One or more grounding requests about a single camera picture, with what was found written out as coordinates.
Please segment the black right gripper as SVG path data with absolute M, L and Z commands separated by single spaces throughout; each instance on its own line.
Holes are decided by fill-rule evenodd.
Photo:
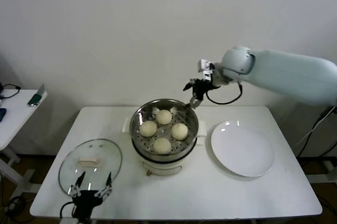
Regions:
M 183 91 L 192 88 L 193 96 L 190 101 L 185 104 L 185 109 L 196 109 L 202 103 L 204 95 L 212 90 L 212 83 L 205 79 L 191 78 L 183 88 Z

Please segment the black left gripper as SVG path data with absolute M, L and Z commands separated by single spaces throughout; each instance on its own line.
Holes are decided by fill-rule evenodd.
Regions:
M 84 180 L 86 172 L 84 171 L 76 180 L 74 185 L 70 186 L 68 195 L 72 197 L 74 211 L 72 217 L 76 219 L 90 219 L 95 207 L 103 203 L 102 198 L 107 198 L 112 192 L 112 174 L 107 176 L 105 188 L 98 190 L 81 190 L 80 187 Z

